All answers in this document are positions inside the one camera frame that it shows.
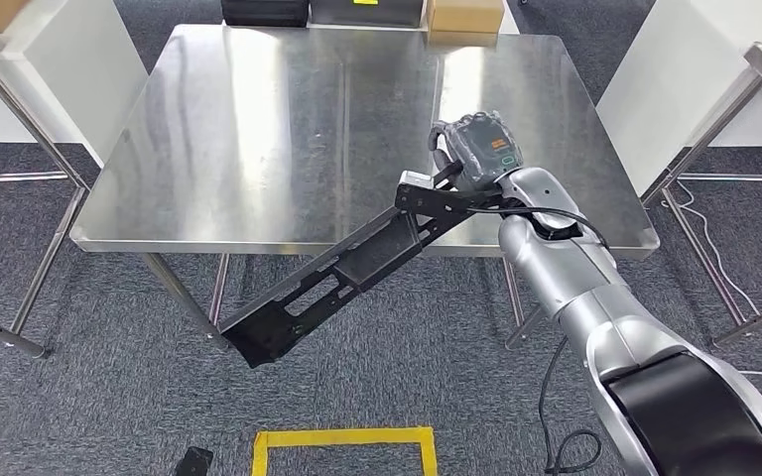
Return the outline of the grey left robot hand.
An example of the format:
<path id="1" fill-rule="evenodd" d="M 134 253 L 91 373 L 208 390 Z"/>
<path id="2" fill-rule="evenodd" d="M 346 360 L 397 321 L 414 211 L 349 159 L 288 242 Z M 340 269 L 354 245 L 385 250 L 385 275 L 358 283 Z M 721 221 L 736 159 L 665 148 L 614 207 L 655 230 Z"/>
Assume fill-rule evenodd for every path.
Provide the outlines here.
<path id="1" fill-rule="evenodd" d="M 174 476 L 206 476 L 214 458 L 208 449 L 189 446 L 185 455 L 176 463 Z"/>

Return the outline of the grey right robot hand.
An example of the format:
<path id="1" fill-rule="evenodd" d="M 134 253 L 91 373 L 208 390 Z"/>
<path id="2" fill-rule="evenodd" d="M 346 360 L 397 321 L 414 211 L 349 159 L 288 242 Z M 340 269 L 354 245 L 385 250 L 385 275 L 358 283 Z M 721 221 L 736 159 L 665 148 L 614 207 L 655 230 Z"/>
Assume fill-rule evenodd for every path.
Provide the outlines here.
<path id="1" fill-rule="evenodd" d="M 490 190 L 506 174 L 523 166 L 520 148 L 496 111 L 434 122 L 428 148 L 440 171 L 435 182 L 445 179 L 447 189 Z"/>

